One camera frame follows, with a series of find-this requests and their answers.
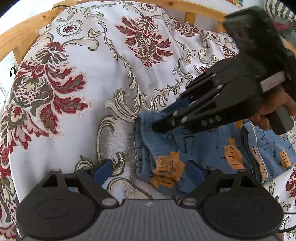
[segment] white label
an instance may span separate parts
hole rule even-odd
[[[267,79],[260,82],[261,88],[263,92],[266,92],[268,90],[271,90],[273,87],[276,87],[277,85],[283,83],[285,81],[285,73],[283,71],[280,71]]]

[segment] black circular disc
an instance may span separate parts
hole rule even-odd
[[[20,228],[41,240],[70,238],[87,229],[95,216],[95,205],[86,196],[69,193],[21,202],[16,213]]]
[[[204,216],[220,233],[237,239],[255,239],[277,231],[282,210],[268,198],[237,198],[220,193],[206,201]]]

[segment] human hand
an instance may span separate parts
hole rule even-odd
[[[275,111],[282,104],[287,107],[290,116],[296,116],[296,102],[287,94],[282,85],[278,85],[264,95],[260,110],[249,119],[255,126],[269,130],[269,120],[264,115]]]

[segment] colorful picture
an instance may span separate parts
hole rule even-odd
[[[226,1],[233,3],[234,5],[236,5],[238,7],[242,7],[243,0],[226,0]]]

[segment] device handle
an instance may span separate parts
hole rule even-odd
[[[279,106],[274,112],[265,116],[269,119],[270,126],[277,135],[282,135],[294,127],[294,121],[285,105]]]

